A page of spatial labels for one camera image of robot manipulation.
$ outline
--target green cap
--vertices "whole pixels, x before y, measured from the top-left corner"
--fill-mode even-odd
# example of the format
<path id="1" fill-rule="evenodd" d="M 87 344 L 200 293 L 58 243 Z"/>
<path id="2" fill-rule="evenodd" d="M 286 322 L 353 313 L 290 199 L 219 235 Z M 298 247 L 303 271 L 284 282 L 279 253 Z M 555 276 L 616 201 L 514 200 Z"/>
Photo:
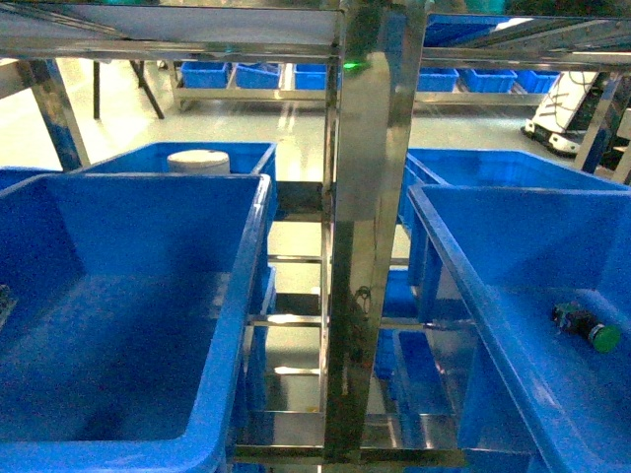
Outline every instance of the green cap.
<path id="1" fill-rule="evenodd" d="M 620 329 L 615 325 L 605 325 L 595 335 L 592 343 L 599 353 L 609 353 L 620 341 Z"/>

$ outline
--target metal upright post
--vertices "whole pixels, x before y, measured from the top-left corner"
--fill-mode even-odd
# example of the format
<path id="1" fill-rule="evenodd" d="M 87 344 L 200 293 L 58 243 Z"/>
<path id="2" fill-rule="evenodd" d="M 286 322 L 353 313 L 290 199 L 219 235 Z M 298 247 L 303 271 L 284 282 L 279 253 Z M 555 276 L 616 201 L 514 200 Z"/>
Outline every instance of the metal upright post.
<path id="1" fill-rule="evenodd" d="M 574 160 L 576 169 L 594 172 L 602 154 L 615 137 L 622 115 L 631 99 L 631 77 L 619 72 L 611 73 L 592 121 Z"/>
<path id="2" fill-rule="evenodd" d="M 92 108 L 94 120 L 101 119 L 101 63 L 92 63 Z"/>
<path id="3" fill-rule="evenodd" d="M 329 464 L 361 460 L 425 21 L 418 2 L 399 12 L 368 0 L 353 4 L 343 20 L 326 367 Z M 397 14 L 406 27 L 388 47 L 383 38 Z"/>
<path id="4" fill-rule="evenodd" d="M 32 85 L 35 101 L 48 129 L 52 144 L 64 170 L 88 166 L 77 118 L 66 94 L 55 60 L 21 61 L 18 65 L 24 81 Z"/>
<path id="5" fill-rule="evenodd" d="M 333 217 L 333 177 L 335 171 L 335 149 L 337 146 L 338 90 L 340 72 L 338 57 L 329 60 L 326 67 L 326 100 L 324 116 L 324 166 L 322 173 L 322 224 L 320 262 L 320 350 L 319 350 L 319 395 L 320 411 L 326 409 L 326 366 L 328 347 L 328 311 L 330 288 L 331 225 Z"/>

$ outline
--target metal shelf frame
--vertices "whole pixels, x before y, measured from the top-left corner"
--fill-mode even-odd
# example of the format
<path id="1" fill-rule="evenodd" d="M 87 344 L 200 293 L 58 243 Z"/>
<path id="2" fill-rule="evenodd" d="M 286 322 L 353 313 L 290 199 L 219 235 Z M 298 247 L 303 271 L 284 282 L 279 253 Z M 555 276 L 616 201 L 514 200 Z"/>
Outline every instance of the metal shelf frame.
<path id="1" fill-rule="evenodd" d="M 110 1 L 0 2 L 0 56 L 28 60 L 7 69 L 6 75 L 0 69 L 0 86 L 10 92 L 15 90 L 16 81 L 22 81 L 20 87 L 34 88 L 65 169 L 84 166 L 88 160 L 51 58 L 327 65 L 326 91 L 313 93 L 319 101 L 324 100 L 325 106 L 323 181 L 317 187 L 279 183 L 281 204 L 283 194 L 290 197 L 285 199 L 290 203 L 293 192 L 312 195 L 311 200 L 307 199 L 311 204 L 303 199 L 302 206 L 284 209 L 289 221 L 321 222 L 320 257 L 299 261 L 320 265 L 319 315 L 296 310 L 291 315 L 252 320 L 252 324 L 273 325 L 280 324 L 284 316 L 284 326 L 319 328 L 320 412 L 252 413 L 252 428 L 236 448 L 239 461 L 318 464 L 326 472 L 344 473 L 360 471 L 366 464 L 465 464 L 463 452 L 455 445 L 451 419 L 426 416 L 422 424 L 426 438 L 431 440 L 427 448 L 405 449 L 394 418 L 367 415 L 378 333 L 384 326 L 381 317 L 386 277 L 392 263 L 399 189 L 422 57 L 426 65 L 436 67 L 611 71 L 605 100 L 588 132 L 591 146 L 586 146 L 581 162 L 585 167 L 596 155 L 590 150 L 606 146 L 607 133 L 617 126 L 616 120 L 619 122 L 621 103 L 629 99 L 631 88 L 623 72 L 631 69 L 631 56 L 626 54 L 503 49 L 495 47 L 498 43 L 492 49 L 423 50 L 426 19 L 433 4 L 415 0 L 138 0 L 134 5 L 126 0 L 119 5 Z M 392 28 L 389 20 L 394 14 L 404 15 L 406 23 L 400 44 L 388 49 L 379 41 L 380 32 Z M 230 26 L 236 24 L 242 24 L 239 36 L 231 33 Z M 250 42 L 243 42 L 244 32 Z M 550 38 L 545 37 L 546 44 Z M 339 72 L 342 81 L 338 90 Z M 197 98 L 194 91 L 177 89 L 180 100 Z M 237 95 L 230 89 L 222 93 Z M 239 93 L 247 97 L 244 91 Z M 299 101 L 310 97 L 304 93 L 299 96 L 298 91 L 266 94 L 252 91 L 251 96 L 240 100 Z M 445 99 L 439 94 L 421 98 L 429 103 Z M 312 297 L 285 299 L 287 304 L 297 304 Z M 390 327 L 450 329 L 409 321 L 389 321 Z M 259 429 L 263 424 L 272 426 L 265 436 Z"/>
<path id="2" fill-rule="evenodd" d="M 297 90 L 295 88 L 294 65 L 283 64 L 278 89 L 240 89 L 235 84 L 233 70 L 226 89 L 191 89 L 183 84 L 176 67 L 169 64 L 169 75 L 174 102 L 180 110 L 186 109 L 187 101 L 256 101 L 256 102 L 309 102 L 324 106 L 326 91 Z M 423 105 L 500 105 L 500 106 L 538 106 L 543 94 L 528 94 L 519 85 L 507 94 L 476 94 L 470 92 L 462 83 L 458 83 L 453 92 L 416 92 L 414 103 Z"/>

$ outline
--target shelving unit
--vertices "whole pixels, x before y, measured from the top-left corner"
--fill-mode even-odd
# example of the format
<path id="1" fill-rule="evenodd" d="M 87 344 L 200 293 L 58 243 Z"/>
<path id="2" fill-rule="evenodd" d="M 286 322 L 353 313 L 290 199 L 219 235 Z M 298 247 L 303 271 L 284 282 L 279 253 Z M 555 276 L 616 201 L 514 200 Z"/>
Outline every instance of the shelving unit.
<path id="1" fill-rule="evenodd" d="M 226 89 L 191 89 L 183 85 L 180 74 L 173 63 L 169 64 L 174 101 L 180 110 L 186 108 L 186 101 L 301 101 L 323 106 L 325 91 L 297 90 L 294 82 L 294 64 L 283 64 L 281 87 L 270 89 L 240 89 L 235 84 L 233 70 Z M 528 94 L 519 84 L 507 94 L 477 94 L 470 92 L 462 81 L 458 81 L 453 92 L 417 92 L 416 106 L 423 105 L 502 105 L 538 106 L 545 94 Z"/>
<path id="2" fill-rule="evenodd" d="M 435 3 L 439 8 L 450 2 Z M 395 50 L 388 50 L 378 41 L 378 30 L 393 28 L 389 20 L 394 13 L 406 17 L 404 41 Z M 590 55 L 548 52 L 555 49 L 550 42 L 554 37 L 565 41 L 562 34 L 547 34 L 545 49 L 538 49 L 539 36 L 546 32 L 540 24 L 539 36 L 521 29 L 522 37 L 531 42 L 523 40 L 514 49 L 494 42 L 489 49 L 465 45 L 423 50 L 427 13 L 425 5 L 413 0 L 388 6 L 383 2 L 342 4 L 335 0 L 0 3 L 0 55 L 29 59 L 25 67 L 42 89 L 40 108 L 63 110 L 66 116 L 66 121 L 46 121 L 65 169 L 86 162 L 77 152 L 82 148 L 80 138 L 69 131 L 76 121 L 72 121 L 69 102 L 50 58 L 304 62 L 328 66 L 325 92 L 294 91 L 291 87 L 244 91 L 232 85 L 212 92 L 186 90 L 179 86 L 172 70 L 178 101 L 323 101 L 325 106 L 323 181 L 279 182 L 278 186 L 280 210 L 286 221 L 321 222 L 320 257 L 298 258 L 320 265 L 321 296 L 279 295 L 283 306 L 293 310 L 285 315 L 274 314 L 269 320 L 257 317 L 253 322 L 319 327 L 319 412 L 251 413 L 253 427 L 236 448 L 238 461 L 317 464 L 324 465 L 326 472 L 359 471 L 360 465 L 366 464 L 465 465 L 463 452 L 454 444 L 453 433 L 446 431 L 442 417 L 424 417 L 427 433 L 436 434 L 427 448 L 405 449 L 394 416 L 367 415 L 380 326 L 436 328 L 429 324 L 398 324 L 394 319 L 381 323 L 414 102 L 445 102 L 451 100 L 449 97 L 454 98 L 452 103 L 506 104 L 502 102 L 505 95 L 416 94 L 422 57 L 433 67 L 611 71 L 607 91 L 586 137 L 585 151 L 582 148 L 577 159 L 582 168 L 588 168 L 598 150 L 607 145 L 608 134 L 600 131 L 617 127 L 619 110 L 624 110 L 620 104 L 631 97 L 631 83 L 620 72 L 629 69 L 631 58 L 627 55 L 611 53 L 610 49 Z M 631 35 L 626 22 L 613 23 L 618 26 L 608 31 L 617 32 L 617 36 L 609 36 L 614 43 L 617 38 Z M 560 28 L 558 24 L 550 25 L 552 31 Z M 343 67 L 342 60 L 349 67 Z M 516 102 L 539 100 L 519 92 L 508 97 Z M 313 306 L 314 302 L 318 316 L 301 312 L 301 307 Z M 262 425 L 268 429 L 259 429 Z"/>

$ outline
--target blue bin on shelf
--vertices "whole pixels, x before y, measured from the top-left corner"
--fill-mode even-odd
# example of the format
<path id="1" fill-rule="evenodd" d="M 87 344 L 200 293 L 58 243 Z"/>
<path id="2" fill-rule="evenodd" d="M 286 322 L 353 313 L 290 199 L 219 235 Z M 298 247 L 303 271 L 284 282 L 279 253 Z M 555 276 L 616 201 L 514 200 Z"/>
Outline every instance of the blue bin on shelf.
<path id="1" fill-rule="evenodd" d="M 416 316 L 416 301 L 408 284 L 407 270 L 390 270 L 387 275 L 384 317 L 413 318 Z M 375 356 L 375 375 L 379 379 L 390 379 L 394 369 L 392 330 L 380 330 Z"/>
<path id="2" fill-rule="evenodd" d="M 408 150 L 407 166 L 427 184 L 630 190 L 524 151 L 416 148 Z"/>
<path id="3" fill-rule="evenodd" d="M 271 199 L 267 217 L 271 228 L 278 209 L 276 185 L 276 145 L 271 143 L 158 142 L 123 153 L 79 172 L 169 172 L 169 155 L 188 150 L 215 150 L 228 153 L 230 172 L 267 174 L 271 177 Z"/>
<path id="4" fill-rule="evenodd" d="M 11 187 L 36 175 L 59 173 L 58 170 L 37 168 L 0 168 L 0 190 Z"/>
<path id="5" fill-rule="evenodd" d="M 450 416 L 452 409 L 426 336 L 421 332 L 393 331 L 396 402 L 403 446 L 421 448 L 425 444 L 419 415 Z"/>
<path id="6" fill-rule="evenodd" d="M 485 36 L 503 22 L 506 17 L 481 17 L 477 15 L 431 15 L 425 40 L 428 46 L 452 46 Z"/>
<path id="7" fill-rule="evenodd" d="M 456 281 L 550 471 L 631 470 L 631 194 L 415 186 L 410 195 L 435 269 Z M 565 302 L 617 325 L 616 349 L 560 333 L 550 313 Z"/>
<path id="8" fill-rule="evenodd" d="M 1 470 L 223 471 L 269 187 L 66 174 L 0 192 L 17 301 L 0 331 Z"/>
<path id="9" fill-rule="evenodd" d="M 517 74 L 513 71 L 460 69 L 460 76 L 471 92 L 505 94 L 511 91 Z"/>
<path id="10" fill-rule="evenodd" d="M 243 89 L 278 89 L 280 67 L 278 64 L 237 64 L 237 85 Z"/>
<path id="11" fill-rule="evenodd" d="M 458 77 L 456 69 L 422 68 L 416 90 L 418 92 L 452 92 Z"/>
<path id="12" fill-rule="evenodd" d="M 189 89 L 226 89 L 231 71 L 229 62 L 184 62 L 180 68 Z"/>
<path id="13" fill-rule="evenodd" d="M 298 90 L 324 90 L 326 87 L 326 65 L 296 64 L 294 80 Z"/>
<path id="14" fill-rule="evenodd" d="M 261 315 L 274 313 L 276 309 L 276 269 L 269 268 L 269 283 Z M 247 363 L 247 408 L 250 411 L 262 411 L 267 405 L 265 371 L 267 370 L 267 327 L 254 327 Z"/>
<path id="15" fill-rule="evenodd" d="M 529 94 L 547 94 L 557 77 L 555 71 L 517 71 L 517 82 Z"/>
<path id="16" fill-rule="evenodd" d="M 276 269 L 268 269 L 267 290 L 261 308 L 261 315 L 274 313 L 276 307 Z M 253 327 L 249 353 L 245 367 L 245 403 L 239 416 L 240 427 L 247 424 L 247 413 L 265 410 L 267 405 L 265 371 L 267 370 L 267 355 L 265 344 L 267 341 L 267 327 Z M 263 465 L 257 463 L 234 463 L 233 473 L 265 473 Z"/>
<path id="17" fill-rule="evenodd" d="M 403 228 L 407 232 L 408 236 L 411 235 L 412 223 L 414 222 L 414 209 L 407 196 L 407 189 L 412 185 L 424 182 L 426 184 L 444 183 L 441 179 L 438 181 L 437 177 L 433 173 L 428 173 L 427 167 L 417 160 L 413 153 L 407 154 L 405 160 L 405 169 L 403 170 L 403 181 L 401 185 L 401 193 L 399 195 L 398 202 L 398 220 L 403 225 Z"/>
<path id="18" fill-rule="evenodd" d="M 473 358 L 458 447 L 465 449 L 471 468 L 484 473 L 526 473 L 537 457 L 530 432 L 482 343 Z"/>

